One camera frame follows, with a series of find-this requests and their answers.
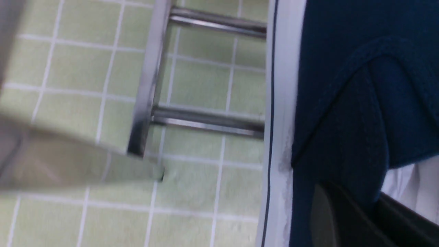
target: stitching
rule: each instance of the stitching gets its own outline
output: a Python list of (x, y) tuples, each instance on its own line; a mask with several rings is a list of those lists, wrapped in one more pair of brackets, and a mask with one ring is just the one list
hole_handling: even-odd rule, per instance
[(363, 111), (363, 106), (361, 104), (360, 101), (360, 92), (358, 90), (359, 87), (359, 81), (358, 78), (356, 78), (356, 76), (353, 77), (353, 87), (355, 88), (355, 94), (356, 94), (356, 98), (357, 98), (357, 102), (358, 102), (358, 110), (360, 112), (361, 115), (361, 123), (363, 125), (363, 132), (365, 135), (365, 141), (366, 141), (366, 151), (367, 151), (367, 163), (370, 166), (372, 164), (372, 158), (371, 158), (371, 141), (369, 139), (369, 133), (366, 129), (366, 121), (364, 119), (364, 111)]

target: white grout line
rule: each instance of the white grout line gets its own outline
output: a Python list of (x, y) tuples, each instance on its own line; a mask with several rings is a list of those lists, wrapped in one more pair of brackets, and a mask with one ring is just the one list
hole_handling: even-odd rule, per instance
[[(158, 148), (158, 159), (157, 159), (158, 165), (162, 165), (162, 156), (163, 156), (163, 146), (165, 144), (165, 135), (166, 135), (166, 128), (163, 128), (162, 129), (162, 136), (160, 137), (160, 146)], [(157, 196), (157, 186), (158, 186), (157, 181), (154, 181), (154, 187), (152, 188), (152, 195), (151, 195), (151, 204), (149, 207), (150, 210), (149, 210), (148, 224), (146, 227), (144, 247), (148, 247), (149, 239), (151, 236), (152, 218), (154, 216), (154, 213), (156, 212), (155, 198)]]
[(111, 152), (107, 151), (107, 163), (105, 164), (104, 172), (102, 172), (101, 183), (105, 182), (105, 179), (107, 178), (108, 171), (110, 170), (111, 166), (111, 159)]
[(116, 56), (117, 51), (117, 44), (119, 42), (119, 36), (120, 36), (120, 29), (122, 26), (122, 20), (123, 20), (123, 12), (125, 11), (125, 1), (121, 3), (120, 6), (120, 12), (119, 12), (119, 19), (117, 21), (117, 27), (116, 27), (116, 36), (114, 38), (113, 43), (113, 51), (110, 58), (110, 64), (108, 65), (107, 75), (105, 77), (105, 83), (104, 83), (104, 89), (102, 92), (102, 100), (101, 100), (101, 109), (99, 111), (99, 121), (97, 124), (97, 134), (96, 134), (96, 143), (99, 143), (99, 140), (101, 139), (101, 133), (102, 133), (102, 122), (104, 120), (104, 111), (105, 111), (105, 101), (107, 100), (107, 91), (108, 91), (108, 84), (110, 82), (110, 76), (113, 68), (113, 62), (114, 57)]
[[(30, 198), (40, 201), (84, 206), (84, 200), (69, 199), (59, 196), (43, 195), (43, 194), (35, 194), (35, 193), (22, 193), (20, 196), (21, 198)], [(144, 205), (131, 205), (126, 203), (115, 203), (115, 202), (96, 201), (96, 200), (88, 200), (87, 207), (120, 209), (120, 210), (128, 210), (133, 212), (151, 211), (151, 207), (147, 207)], [(18, 208), (19, 208), (19, 202), (15, 205), (14, 212), (18, 212)], [(213, 213), (211, 212), (189, 211), (189, 210), (182, 210), (175, 208), (154, 207), (154, 214), (171, 214), (171, 215), (193, 216), (193, 217), (201, 217), (201, 218), (213, 218)], [(233, 220), (233, 221), (241, 221), (241, 222), (258, 221), (257, 217), (247, 217), (247, 216), (230, 215), (230, 214), (217, 214), (217, 219)]]
[(129, 210), (135, 212), (150, 211), (150, 207), (146, 207), (146, 206), (130, 205), (126, 203), (108, 203), (104, 201), (88, 201), (88, 207), (120, 209), (120, 210)]
[(81, 215), (81, 225), (79, 226), (79, 234), (78, 234), (78, 242), (76, 244), (76, 247), (81, 247), (82, 239), (84, 235), (84, 226), (85, 226), (85, 219), (87, 217), (87, 206), (88, 206), (88, 196), (90, 194), (90, 187), (87, 187), (85, 190), (85, 196), (84, 196), (84, 202), (83, 202), (83, 213)]
[(17, 223), (18, 210), (20, 209), (20, 202), (21, 202), (21, 197), (20, 197), (20, 195), (17, 195), (17, 202), (15, 203), (15, 206), (14, 206), (14, 213), (12, 215), (11, 227), (9, 228), (9, 235), (7, 237), (7, 247), (12, 246), (12, 240), (14, 238), (15, 223)]
[(130, 2), (130, 1), (123, 1), (123, 0), (98, 0), (100, 2), (107, 2), (107, 3), (115, 3), (115, 4), (125, 4), (128, 6), (133, 7), (143, 7), (143, 8), (153, 8), (153, 4), (143, 4), (143, 3), (137, 3), (137, 2)]
[(58, 36), (58, 29), (59, 29), (59, 23), (61, 21), (61, 13), (62, 13), (63, 5), (64, 5), (64, 0), (60, 0), (59, 4), (58, 4), (57, 16), (55, 19), (55, 26), (54, 26), (52, 38), (50, 41), (50, 50), (49, 50), (49, 55), (47, 56), (46, 68), (44, 69), (43, 83), (41, 85), (41, 90), (40, 90), (40, 94), (38, 96), (38, 100), (37, 100), (36, 105), (35, 105), (35, 109), (33, 110), (33, 113), (32, 113), (31, 123), (33, 123), (35, 121), (36, 114), (38, 113), (38, 108), (40, 107), (41, 101), (43, 99), (44, 88), (46, 87), (47, 79), (49, 78), (50, 65), (52, 63), (52, 56), (53, 56), (54, 49), (55, 49), (55, 40)]
[[(44, 42), (51, 42), (53, 40), (50, 37), (38, 36), (38, 35), (33, 35), (33, 34), (21, 34), (18, 37), (20, 39), (24, 39), (24, 40), (37, 40), (37, 41), (44, 41)], [(78, 46), (78, 47), (85, 47), (85, 48), (96, 48), (96, 49), (108, 50), (108, 51), (113, 50), (113, 46), (111, 46), (111, 45), (103, 45), (103, 44), (98, 44), (98, 43), (65, 40), (65, 39), (54, 39), (54, 41), (56, 44), (71, 45), (71, 46)], [(137, 48), (130, 48), (130, 47), (117, 47), (117, 51), (145, 53), (145, 50), (137, 49)]]
[(197, 218), (212, 218), (213, 214), (209, 212), (200, 212), (200, 211), (188, 211), (181, 209), (173, 209), (173, 208), (155, 208), (154, 212), (156, 214), (171, 214), (171, 215), (181, 215), (181, 216), (190, 216)]
[[(26, 84), (17, 84), (8, 82), (4, 84), (5, 88), (13, 88), (13, 89), (21, 89), (21, 90), (28, 90), (28, 91), (40, 91), (41, 87), (26, 85)], [(90, 96), (90, 97), (103, 97), (102, 93), (99, 92), (93, 92), (93, 91), (86, 91), (86, 90), (73, 90), (73, 89), (61, 89), (61, 88), (51, 88), (47, 87), (45, 88), (45, 93), (52, 93), (52, 94), (78, 94), (78, 95), (84, 95), (84, 96)], [(122, 101), (122, 102), (136, 102), (135, 97), (129, 97), (129, 96), (121, 96), (121, 95), (114, 95), (114, 94), (107, 94), (107, 99), (112, 99), (116, 101)], [(217, 115), (229, 115), (239, 118), (249, 118), (251, 120), (260, 120), (262, 121), (264, 116), (260, 115), (254, 115), (254, 114), (246, 114), (246, 113), (237, 113), (237, 112), (225, 112), (224, 110), (218, 110), (218, 109), (210, 109), (210, 108), (203, 108), (203, 107), (197, 107), (197, 106), (191, 106), (191, 105), (175, 105), (175, 104), (165, 104), (166, 106), (170, 106), (175, 109), (181, 109), (181, 110), (188, 110), (188, 111), (198, 111), (202, 113), (211, 113), (211, 114), (217, 114)]]
[[(64, 40), (64, 39), (52, 39), (51, 37), (46, 36), (38, 36), (38, 35), (32, 35), (32, 34), (22, 34), (18, 36), (21, 39), (25, 40), (37, 40), (37, 41), (44, 41), (44, 42), (51, 42), (55, 41), (56, 44), (65, 44), (65, 45), (72, 45), (72, 46), (78, 46), (78, 47), (89, 47), (89, 48), (96, 48), (96, 49), (102, 49), (102, 50), (108, 50), (112, 51), (113, 47), (110, 45), (102, 45), (97, 43), (90, 43), (90, 42), (82, 42), (82, 41), (74, 41), (74, 40)], [(131, 48), (131, 47), (117, 47), (117, 51), (127, 51), (127, 52), (136, 52), (136, 53), (145, 53), (144, 49), (138, 49), (138, 48)], [(183, 61), (189, 61), (189, 62), (196, 62), (196, 63), (202, 63), (202, 64), (209, 64), (209, 65), (215, 65), (219, 67), (225, 67), (230, 68), (232, 65), (222, 62), (216, 62), (201, 58), (193, 58), (190, 56), (183, 56), (183, 55), (174, 55), (174, 54), (167, 54), (169, 58), (176, 58)], [(256, 73), (265, 73), (265, 69), (262, 68), (256, 68), (251, 66), (244, 66), (244, 65), (234, 65), (235, 69), (240, 70), (248, 70), (253, 71)]]
[(90, 42), (82, 42), (82, 41), (74, 41), (74, 40), (55, 39), (55, 43), (64, 44), (64, 45), (71, 45), (71, 46), (86, 47), (86, 48), (110, 50), (110, 51), (113, 49), (113, 47), (111, 45), (94, 44), (94, 43), (90, 43)]
[[(201, 58), (193, 58), (190, 56), (174, 55), (174, 54), (167, 54), (167, 56), (170, 58), (176, 57), (179, 60), (184, 60), (184, 61), (188, 61), (188, 62), (196, 62), (196, 63), (214, 65), (214, 66), (224, 67), (224, 68), (230, 68), (232, 66), (231, 64), (228, 64), (228, 63), (205, 60), (205, 59), (201, 59)], [(253, 71), (256, 73), (265, 73), (265, 69), (244, 66), (244, 65), (235, 65), (235, 69), (248, 70), (248, 71)]]
[(212, 231), (210, 234), (210, 247), (213, 247), (215, 243), (216, 220), (218, 216), (218, 206), (220, 203), (221, 176), (223, 173), (223, 160), (224, 160), (225, 149), (226, 149), (226, 137), (223, 136), (221, 142), (221, 156), (220, 156), (219, 167), (218, 167), (218, 178), (216, 179), (215, 204), (213, 207), (213, 221), (212, 221)]
[(174, 55), (172, 57), (171, 72), (170, 72), (170, 76), (169, 76), (168, 95), (166, 98), (167, 105), (169, 105), (171, 103), (172, 87), (174, 85), (175, 64), (177, 62), (177, 55), (178, 55), (178, 43), (180, 41), (180, 32), (181, 32), (181, 28), (179, 27), (179, 28), (177, 28), (177, 34), (176, 34), (175, 43), (174, 43)]
[(212, 165), (218, 165), (220, 163), (219, 160), (211, 160), (206, 158), (198, 158), (198, 157), (191, 157), (185, 155), (164, 154), (162, 156), (164, 159), (168, 159), (168, 160), (179, 160), (185, 162), (195, 162), (195, 163), (204, 163), (204, 164), (212, 164)]
[[(241, 9), (242, 9), (242, 0), (238, 1), (238, 17), (241, 16)], [(233, 74), (235, 70), (235, 58), (236, 58), (236, 47), (237, 47), (238, 39), (235, 37), (234, 43), (233, 43), (233, 51), (232, 51), (232, 61), (230, 65), (230, 74), (229, 74), (229, 84), (227, 87), (227, 100), (226, 100), (226, 114), (229, 113), (230, 110), (230, 99), (232, 95), (232, 86), (233, 86)], [(210, 247), (214, 247), (215, 245), (215, 233), (216, 233), (216, 221), (218, 219), (218, 207), (220, 203), (220, 191), (221, 191), (221, 177), (223, 174), (223, 164), (224, 164), (224, 153), (226, 149), (226, 137), (223, 135), (222, 142), (221, 142), (221, 156), (219, 160), (219, 167), (218, 167), (218, 178), (216, 181), (216, 194), (215, 194), (215, 204), (213, 209), (213, 221), (212, 221), (212, 232), (210, 235)]]
[(258, 223), (258, 217), (247, 217), (247, 216), (238, 216), (238, 215), (228, 215), (228, 214), (218, 214), (217, 219), (226, 220), (226, 221), (239, 221), (239, 222), (251, 222)]
[(230, 111), (230, 99), (232, 97), (232, 87), (233, 87), (233, 75), (235, 72), (235, 59), (236, 59), (236, 47), (238, 45), (238, 38), (234, 39), (233, 42), (233, 53), (232, 53), (232, 66), (230, 67), (229, 84), (227, 88), (227, 100), (226, 100), (226, 112)]
[(84, 205), (84, 200), (64, 198), (64, 197), (60, 197), (60, 196), (50, 196), (50, 195), (44, 195), (44, 194), (38, 194), (38, 193), (21, 193), (20, 195), (23, 198), (36, 199), (36, 200), (40, 200), (40, 201), (62, 203), (62, 204), (69, 204), (69, 205), (78, 205), (78, 206)]

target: blue fabric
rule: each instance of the blue fabric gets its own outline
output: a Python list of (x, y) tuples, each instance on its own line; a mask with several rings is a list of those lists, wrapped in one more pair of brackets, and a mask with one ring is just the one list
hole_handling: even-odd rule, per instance
[(439, 2), (308, 0), (301, 44), (291, 247), (316, 183), (371, 214), (388, 169), (439, 154)]

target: chrome bar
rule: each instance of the chrome bar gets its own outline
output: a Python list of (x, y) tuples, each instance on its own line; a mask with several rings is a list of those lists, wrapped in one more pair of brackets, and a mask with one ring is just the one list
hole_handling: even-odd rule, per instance
[(222, 115), (195, 113), (181, 109), (154, 107), (152, 123), (192, 129), (264, 138), (264, 122), (249, 121)]
[(152, 107), (157, 105), (160, 95), (160, 86), (165, 64), (164, 54), (167, 42), (170, 40), (167, 32), (169, 14), (173, 0), (157, 0), (154, 4), (151, 23), (149, 26), (148, 42), (145, 50), (145, 59), (140, 76), (136, 103), (133, 112), (133, 125), (127, 153), (144, 157), (146, 141), (151, 121)]
[(215, 15), (180, 7), (173, 7), (171, 9), (170, 19), (172, 22), (180, 25), (205, 27), (228, 33), (266, 39), (267, 25), (262, 22)]

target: white trim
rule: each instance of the white trim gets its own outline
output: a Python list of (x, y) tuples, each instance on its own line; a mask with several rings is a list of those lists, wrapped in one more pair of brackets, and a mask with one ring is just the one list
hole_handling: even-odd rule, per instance
[[(274, 16), (275, 4), (277, 16)], [(291, 230), (292, 183), (291, 146), (294, 134), (294, 119), (297, 100), (300, 42), (306, 0), (270, 1), (267, 24), (266, 53), (266, 121), (265, 154), (263, 167), (263, 197), (259, 214), (256, 246), (262, 246), (264, 225), (266, 225), (265, 245), (262, 247), (287, 247)], [(272, 61), (273, 25), (276, 20), (275, 61)], [(272, 69), (274, 69), (274, 98), (272, 94)], [(270, 206), (267, 209), (269, 154)]]

